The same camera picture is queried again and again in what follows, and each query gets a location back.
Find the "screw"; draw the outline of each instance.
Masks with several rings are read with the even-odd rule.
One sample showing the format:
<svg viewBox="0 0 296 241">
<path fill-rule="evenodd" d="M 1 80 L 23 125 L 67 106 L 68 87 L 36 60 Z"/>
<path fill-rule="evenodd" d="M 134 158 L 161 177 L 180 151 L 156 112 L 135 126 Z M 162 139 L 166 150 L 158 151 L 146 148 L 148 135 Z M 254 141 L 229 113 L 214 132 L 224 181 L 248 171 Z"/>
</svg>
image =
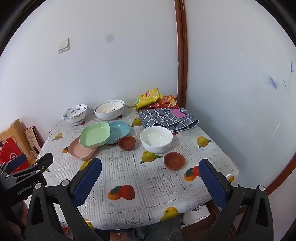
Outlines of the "screw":
<svg viewBox="0 0 296 241">
<path fill-rule="evenodd" d="M 261 190 L 261 191 L 264 191 L 265 190 L 265 187 L 263 187 L 262 185 L 259 185 L 259 190 Z"/>
<path fill-rule="evenodd" d="M 69 180 L 63 180 L 63 181 L 62 181 L 62 185 L 63 185 L 63 186 L 68 186 L 69 183 L 70 183 Z"/>
<path fill-rule="evenodd" d="M 237 188 L 238 186 L 239 186 L 239 184 L 237 183 L 237 182 L 231 182 L 230 183 L 231 184 L 231 186 L 233 186 L 234 188 Z"/>
<path fill-rule="evenodd" d="M 41 186 L 42 186 L 41 183 L 37 183 L 37 184 L 35 185 L 35 188 L 38 189 L 38 188 L 41 188 Z"/>
</svg>

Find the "potato chip bag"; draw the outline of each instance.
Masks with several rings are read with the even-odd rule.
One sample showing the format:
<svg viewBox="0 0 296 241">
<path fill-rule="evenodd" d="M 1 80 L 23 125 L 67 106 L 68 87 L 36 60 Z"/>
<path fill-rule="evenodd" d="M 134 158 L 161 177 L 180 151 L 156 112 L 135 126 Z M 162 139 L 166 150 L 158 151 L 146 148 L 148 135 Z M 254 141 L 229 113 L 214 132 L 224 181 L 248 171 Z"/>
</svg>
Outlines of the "potato chip bag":
<svg viewBox="0 0 296 241">
<path fill-rule="evenodd" d="M 148 92 L 140 95 L 135 103 L 135 109 L 138 110 L 139 108 L 142 108 L 146 105 L 149 105 L 151 103 L 156 102 L 159 98 L 162 98 L 163 96 L 158 92 L 157 89 L 149 90 Z"/>
<path fill-rule="evenodd" d="M 169 108 L 169 109 L 174 109 L 174 108 L 179 108 L 177 104 L 177 98 L 173 95 L 168 95 L 164 96 L 162 98 L 159 98 L 155 103 L 152 103 L 146 108 L 149 109 L 155 109 L 155 108 Z"/>
</svg>

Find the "person's leg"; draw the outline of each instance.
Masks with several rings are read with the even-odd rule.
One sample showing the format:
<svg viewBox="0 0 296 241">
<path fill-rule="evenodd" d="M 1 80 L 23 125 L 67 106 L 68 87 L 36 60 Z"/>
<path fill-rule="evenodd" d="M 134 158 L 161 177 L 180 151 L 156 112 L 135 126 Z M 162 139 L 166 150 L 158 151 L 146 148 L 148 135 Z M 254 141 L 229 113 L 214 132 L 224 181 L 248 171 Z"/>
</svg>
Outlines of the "person's leg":
<svg viewBox="0 0 296 241">
<path fill-rule="evenodd" d="M 182 241 L 180 216 L 135 228 L 128 234 L 128 238 L 132 241 Z"/>
</svg>

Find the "white bowl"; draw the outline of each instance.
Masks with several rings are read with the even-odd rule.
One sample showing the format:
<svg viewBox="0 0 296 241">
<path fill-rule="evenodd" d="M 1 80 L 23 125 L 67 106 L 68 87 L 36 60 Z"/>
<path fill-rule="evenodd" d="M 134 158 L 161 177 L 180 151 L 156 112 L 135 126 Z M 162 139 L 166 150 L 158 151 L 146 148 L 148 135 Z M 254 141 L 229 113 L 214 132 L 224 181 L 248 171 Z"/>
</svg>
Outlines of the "white bowl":
<svg viewBox="0 0 296 241">
<path fill-rule="evenodd" d="M 86 109 L 87 105 L 85 104 L 73 106 L 64 112 L 63 118 L 69 123 L 78 126 L 83 122 L 83 119 L 86 116 Z"/>
<path fill-rule="evenodd" d="M 152 126 L 144 129 L 140 134 L 143 147 L 152 153 L 165 152 L 173 140 L 172 132 L 162 126 Z"/>
<path fill-rule="evenodd" d="M 94 113 L 102 120 L 110 121 L 120 116 L 124 111 L 124 102 L 122 100 L 108 100 L 97 104 L 94 107 Z"/>
</svg>

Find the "checkered cloth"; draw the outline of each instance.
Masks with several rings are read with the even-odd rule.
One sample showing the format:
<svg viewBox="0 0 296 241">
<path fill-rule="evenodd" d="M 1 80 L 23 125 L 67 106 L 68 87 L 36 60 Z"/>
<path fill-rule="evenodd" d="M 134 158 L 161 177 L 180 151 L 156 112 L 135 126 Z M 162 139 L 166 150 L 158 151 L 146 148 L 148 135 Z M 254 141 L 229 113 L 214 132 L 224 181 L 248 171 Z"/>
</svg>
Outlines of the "checkered cloth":
<svg viewBox="0 0 296 241">
<path fill-rule="evenodd" d="M 184 108 L 158 108 L 137 112 L 144 128 L 164 126 L 172 133 L 195 127 L 198 120 Z"/>
</svg>

